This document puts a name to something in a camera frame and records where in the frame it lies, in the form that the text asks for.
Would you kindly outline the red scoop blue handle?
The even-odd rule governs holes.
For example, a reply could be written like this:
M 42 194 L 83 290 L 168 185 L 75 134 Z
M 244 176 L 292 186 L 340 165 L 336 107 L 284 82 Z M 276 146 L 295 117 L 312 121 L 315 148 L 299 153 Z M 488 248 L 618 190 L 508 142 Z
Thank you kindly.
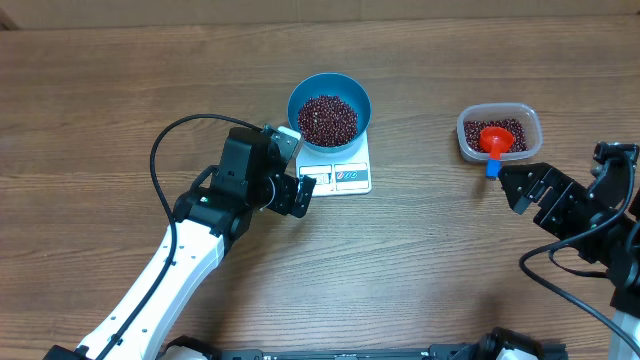
M 515 142 L 514 135 L 508 130 L 490 126 L 480 132 L 479 144 L 488 154 L 485 175 L 489 180 L 496 180 L 501 169 L 501 157 L 508 153 Z

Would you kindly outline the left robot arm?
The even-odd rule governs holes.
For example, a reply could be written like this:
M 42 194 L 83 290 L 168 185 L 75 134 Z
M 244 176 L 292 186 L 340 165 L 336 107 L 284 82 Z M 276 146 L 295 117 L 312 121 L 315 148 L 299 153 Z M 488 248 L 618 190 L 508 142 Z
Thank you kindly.
M 193 338 L 166 337 L 257 210 L 306 214 L 315 181 L 286 172 L 301 146 L 301 134 L 286 127 L 231 129 L 219 164 L 178 198 L 161 245 L 119 304 L 75 349 L 54 345 L 45 360 L 219 358 Z

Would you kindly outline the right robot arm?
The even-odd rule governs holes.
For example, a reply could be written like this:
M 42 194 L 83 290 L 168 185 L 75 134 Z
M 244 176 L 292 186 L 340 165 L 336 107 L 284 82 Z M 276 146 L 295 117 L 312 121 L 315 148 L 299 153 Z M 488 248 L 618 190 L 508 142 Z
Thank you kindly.
M 595 167 L 594 182 L 584 187 L 547 163 L 511 165 L 499 180 L 511 209 L 522 214 L 535 202 L 540 210 L 534 223 L 557 240 L 531 250 L 519 259 L 520 269 L 539 285 L 564 298 L 604 324 L 612 332 L 611 359 L 639 357 L 639 197 L 633 193 L 634 163 L 608 159 Z M 547 254 L 550 261 L 573 248 L 588 263 L 604 271 L 570 272 L 579 277 L 609 280 L 614 286 L 608 318 L 577 296 L 535 273 L 528 260 Z

